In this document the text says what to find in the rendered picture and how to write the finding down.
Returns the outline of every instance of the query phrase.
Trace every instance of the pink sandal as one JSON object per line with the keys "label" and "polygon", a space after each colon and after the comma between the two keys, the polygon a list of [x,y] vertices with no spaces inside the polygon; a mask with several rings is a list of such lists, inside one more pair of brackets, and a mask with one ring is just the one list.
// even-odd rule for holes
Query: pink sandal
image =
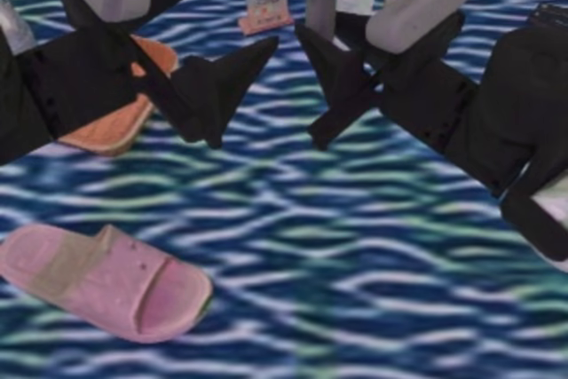
{"label": "pink sandal", "polygon": [[184,334],[212,294],[201,269],[111,225],[94,238],[23,226],[0,246],[0,273],[31,295],[139,343]]}

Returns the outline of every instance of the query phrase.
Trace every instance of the blue patterned rug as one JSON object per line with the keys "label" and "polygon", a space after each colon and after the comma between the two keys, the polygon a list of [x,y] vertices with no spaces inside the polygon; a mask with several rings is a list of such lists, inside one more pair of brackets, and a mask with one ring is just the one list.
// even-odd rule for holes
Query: blue patterned rug
{"label": "blue patterned rug", "polygon": [[[478,81],[540,1],[568,5],[469,0],[447,61]],[[14,3],[41,42],[70,30],[59,0]],[[326,106],[293,28],[246,39],[244,7],[186,0],[140,31],[210,59],[280,36],[222,151],[154,114],[119,158],[52,144],[0,168],[3,237],[112,223],[202,266],[209,315],[144,346],[2,282],[0,379],[565,379],[568,277],[479,184],[378,113],[312,149],[305,130]],[[304,0],[290,7],[304,15]]]}

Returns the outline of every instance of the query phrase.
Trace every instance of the transparent bottle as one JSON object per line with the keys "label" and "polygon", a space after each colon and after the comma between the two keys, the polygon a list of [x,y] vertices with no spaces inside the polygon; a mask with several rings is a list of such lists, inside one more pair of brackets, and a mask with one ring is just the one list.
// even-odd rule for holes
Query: transparent bottle
{"label": "transparent bottle", "polygon": [[32,29],[14,9],[10,0],[0,0],[0,27],[14,55],[37,46]]}

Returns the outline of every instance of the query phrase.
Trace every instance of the pink slipper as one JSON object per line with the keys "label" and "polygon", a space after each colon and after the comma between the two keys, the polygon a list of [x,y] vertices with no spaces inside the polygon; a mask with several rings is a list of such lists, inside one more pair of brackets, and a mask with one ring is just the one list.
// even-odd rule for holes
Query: pink slipper
{"label": "pink slipper", "polygon": [[201,269],[111,225],[94,238],[23,226],[0,246],[0,273],[31,295],[139,343],[184,334],[212,294]]}

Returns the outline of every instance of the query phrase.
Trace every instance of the slide sandal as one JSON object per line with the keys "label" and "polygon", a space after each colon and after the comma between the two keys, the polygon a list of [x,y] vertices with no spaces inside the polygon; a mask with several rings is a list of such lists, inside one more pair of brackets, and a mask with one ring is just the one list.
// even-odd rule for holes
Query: slide sandal
{"label": "slide sandal", "polygon": [[[132,38],[166,75],[170,75],[178,66],[178,56],[169,46],[142,37]],[[134,75],[144,75],[144,70],[138,64],[133,64],[132,68]],[[59,142],[98,155],[117,156],[132,147],[153,111],[154,105],[148,97],[138,94],[135,102],[69,133]]]}
{"label": "slide sandal", "polygon": [[29,294],[138,343],[183,335],[212,294],[201,269],[111,225],[95,237],[23,226],[0,246],[0,273]]}

